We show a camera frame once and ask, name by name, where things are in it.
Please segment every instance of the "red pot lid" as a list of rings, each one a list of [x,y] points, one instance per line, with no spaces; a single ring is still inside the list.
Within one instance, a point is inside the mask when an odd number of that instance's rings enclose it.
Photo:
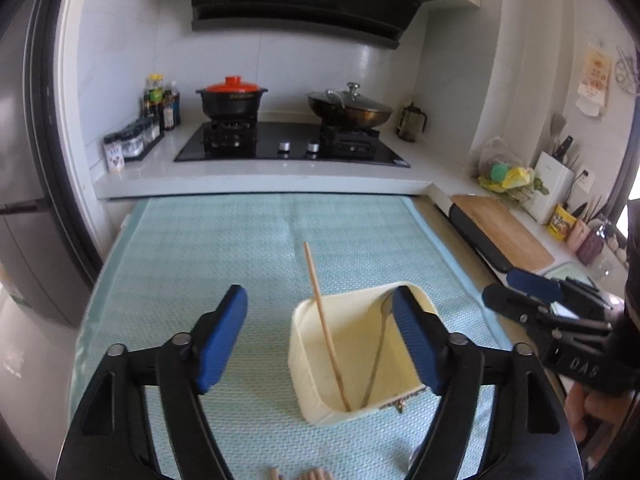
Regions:
[[[207,92],[255,92],[260,87],[255,83],[242,81],[239,75],[228,75],[225,82],[207,86]]]

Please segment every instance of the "cream plastic container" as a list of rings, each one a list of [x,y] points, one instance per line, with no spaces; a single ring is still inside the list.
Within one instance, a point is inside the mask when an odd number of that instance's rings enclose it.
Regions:
[[[380,331],[385,293],[407,285],[423,310],[437,314],[424,291],[409,282],[322,297],[344,388],[352,412],[345,410],[324,340],[316,301],[302,301],[294,310],[289,339],[289,370],[302,416],[309,424],[330,426],[353,420],[424,388],[415,371],[393,315],[386,320],[380,364],[366,408],[362,399],[369,384]]]

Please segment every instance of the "woven mat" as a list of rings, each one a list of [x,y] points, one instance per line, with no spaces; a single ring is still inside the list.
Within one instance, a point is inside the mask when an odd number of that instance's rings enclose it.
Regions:
[[[308,240],[324,294],[408,280],[421,286],[450,331],[497,348],[478,291],[411,201],[398,196],[244,194],[140,202],[94,291],[79,337],[71,408],[114,342],[130,350],[162,344],[214,309],[233,283],[249,314],[220,383],[201,397],[213,435],[238,480],[294,478],[323,466],[338,480],[402,479],[438,398],[414,397],[398,415],[383,410],[330,428],[308,425],[293,391],[290,316],[311,297],[302,242]],[[179,479],[159,394],[148,388],[158,460]],[[460,478],[479,465],[492,405],[483,387]]]

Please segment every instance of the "blue gripper pad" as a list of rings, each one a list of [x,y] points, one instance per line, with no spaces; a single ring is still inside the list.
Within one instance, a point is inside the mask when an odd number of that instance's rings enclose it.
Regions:
[[[507,272],[507,284],[547,304],[562,301],[563,294],[560,283],[523,269],[511,269]]]
[[[247,310],[246,290],[232,285],[218,308],[201,316],[191,331],[200,358],[195,382],[201,395],[222,377]]]
[[[393,313],[420,381],[436,395],[443,394],[449,332],[438,316],[422,310],[407,286],[399,286],[394,292]]]

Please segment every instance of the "french press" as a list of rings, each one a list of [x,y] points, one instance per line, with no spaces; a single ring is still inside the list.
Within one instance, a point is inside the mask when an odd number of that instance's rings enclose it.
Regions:
[[[417,137],[417,126],[419,125],[419,122],[417,121],[420,120],[420,116],[423,117],[422,132],[424,133],[424,129],[427,126],[427,114],[417,106],[414,106],[413,102],[408,106],[405,106],[402,109],[398,128],[396,129],[398,137],[402,140],[406,140],[407,142],[415,142],[415,138]]]

